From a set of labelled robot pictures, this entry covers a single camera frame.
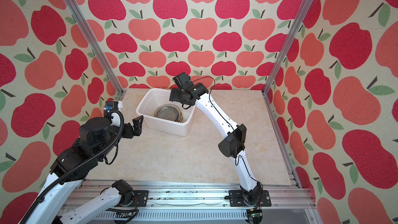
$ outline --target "wire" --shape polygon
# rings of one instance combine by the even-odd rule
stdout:
[[[30,208],[28,209],[28,211],[26,212],[26,214],[23,216],[20,224],[25,224],[29,217],[32,215],[33,211],[36,209],[36,207],[44,201],[44,196],[53,188],[55,187],[58,183],[63,182],[66,178],[68,178],[69,176],[71,176],[73,173],[77,172],[78,170],[80,170],[81,168],[83,168],[84,166],[86,166],[88,163],[92,162],[93,160],[97,159],[98,157],[102,156],[104,153],[106,153],[109,149],[113,148],[113,146],[118,142],[118,140],[120,139],[122,132],[123,132],[123,127],[124,127],[124,118],[123,118],[123,114],[118,111],[118,110],[111,110],[109,112],[109,114],[112,113],[117,113],[120,117],[120,126],[119,126],[119,131],[117,132],[117,135],[115,137],[115,139],[113,139],[113,141],[107,146],[105,147],[103,150],[101,150],[100,152],[98,152],[97,154],[94,154],[93,156],[91,156],[90,158],[84,160],[82,163],[78,164],[76,167],[74,167],[73,169],[69,170],[68,172],[66,172],[65,174],[63,174],[61,177],[59,177],[57,180],[55,180],[54,182],[52,182],[47,188],[45,188],[41,194],[35,199],[35,201],[33,202],[33,204],[30,206]]]
[[[119,143],[116,144],[116,151],[115,151],[115,156],[113,157],[112,161],[110,163],[108,163],[108,159],[105,156],[105,163],[107,165],[111,165],[113,163],[113,161],[115,161],[116,157],[117,157],[117,151],[119,150]]]

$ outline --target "apple wallpaper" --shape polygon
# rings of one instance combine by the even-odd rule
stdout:
[[[248,90],[263,89],[301,1],[76,0],[123,88],[186,72]],[[268,92],[325,224],[398,223],[397,8],[314,0]],[[0,224],[16,224],[116,95],[63,0],[0,0],[0,17]]]
[[[0,223],[16,224],[115,91],[62,0],[0,0],[0,19]]]
[[[324,224],[398,223],[398,0],[315,3],[271,110]]]

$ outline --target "table surface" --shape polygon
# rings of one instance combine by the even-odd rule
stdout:
[[[132,123],[138,116],[136,108],[148,90],[127,90],[122,108],[125,122]],[[264,185],[291,185],[261,92],[212,90],[211,95],[232,120],[245,124],[246,156],[256,179]],[[99,163],[87,179],[239,183],[233,162],[218,149],[221,140],[198,108],[185,137],[151,129],[144,121],[141,136],[123,138],[113,164]],[[114,151],[108,154],[109,161]]]

